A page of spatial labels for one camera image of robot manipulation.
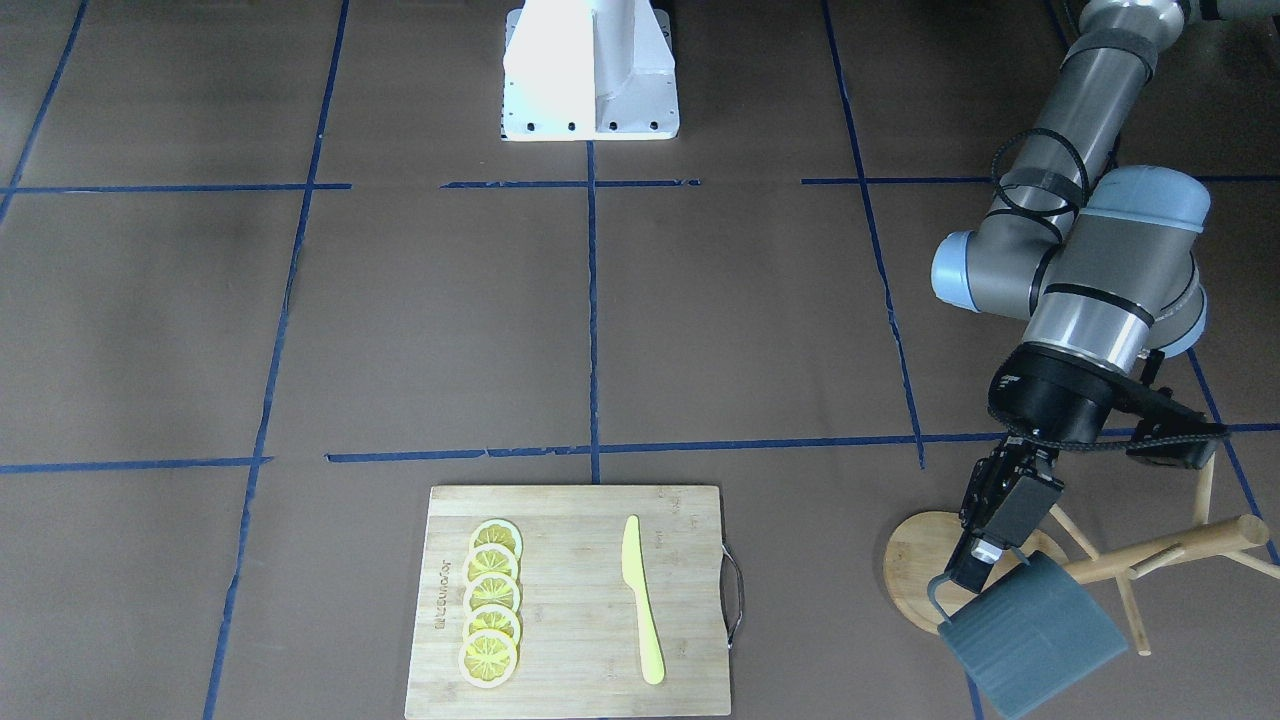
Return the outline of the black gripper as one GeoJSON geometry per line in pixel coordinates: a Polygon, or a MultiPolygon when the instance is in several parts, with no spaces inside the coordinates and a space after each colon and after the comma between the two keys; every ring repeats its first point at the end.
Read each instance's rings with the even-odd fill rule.
{"type": "Polygon", "coordinates": [[[1149,364],[1134,379],[1043,345],[1018,346],[989,384],[987,410],[1005,436],[973,468],[945,579],[982,593],[1001,557],[1024,544],[1061,497],[1059,455],[1123,448],[1100,438],[1103,425],[1114,411],[1144,416],[1149,392],[1149,364]]]}

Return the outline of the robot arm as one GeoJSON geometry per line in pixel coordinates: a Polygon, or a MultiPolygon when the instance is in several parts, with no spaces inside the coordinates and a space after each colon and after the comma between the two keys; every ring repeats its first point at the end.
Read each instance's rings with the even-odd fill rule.
{"type": "Polygon", "coordinates": [[[988,413],[1006,434],[974,466],[945,580],[983,591],[1059,501],[1061,452],[1201,469],[1228,437],[1155,386],[1161,361],[1190,348],[1208,318],[1193,247],[1210,193],[1188,174],[1112,167],[1108,155],[1184,28],[1276,14],[1275,1],[1087,3],[1037,123],[995,154],[984,220],[938,246],[940,300],[1027,324],[989,383],[988,413]]]}

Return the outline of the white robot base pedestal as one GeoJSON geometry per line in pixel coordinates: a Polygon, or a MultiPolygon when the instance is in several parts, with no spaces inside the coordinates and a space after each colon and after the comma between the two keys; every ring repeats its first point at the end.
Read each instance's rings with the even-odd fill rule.
{"type": "Polygon", "coordinates": [[[681,115],[667,1],[526,1],[506,17],[500,137],[664,141],[681,115]]]}

